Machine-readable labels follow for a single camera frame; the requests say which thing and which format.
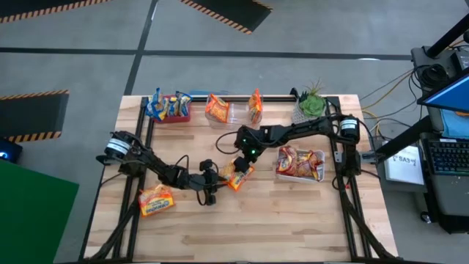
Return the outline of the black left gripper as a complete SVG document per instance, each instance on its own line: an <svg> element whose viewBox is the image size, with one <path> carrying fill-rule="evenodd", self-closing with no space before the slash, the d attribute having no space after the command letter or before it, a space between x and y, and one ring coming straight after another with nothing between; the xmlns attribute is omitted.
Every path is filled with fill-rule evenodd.
<svg viewBox="0 0 469 264"><path fill-rule="evenodd" d="M215 193L219 188L228 186L230 176L220 176L218 166L211 159L201 161L199 170L201 174L189 174L188 186L196 192L197 201L201 206L214 205Z"/></svg>

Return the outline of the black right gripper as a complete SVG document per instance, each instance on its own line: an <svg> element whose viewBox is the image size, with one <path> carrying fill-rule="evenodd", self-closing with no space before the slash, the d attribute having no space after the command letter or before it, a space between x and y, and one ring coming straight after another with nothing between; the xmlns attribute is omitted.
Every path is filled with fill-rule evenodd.
<svg viewBox="0 0 469 264"><path fill-rule="evenodd" d="M246 172L250 168L249 163L256 163L258 157L265 151L265 147L255 137L256 130L242 125L237 130L235 147L241 151L242 157L234 160L234 170L236 172Z"/></svg>

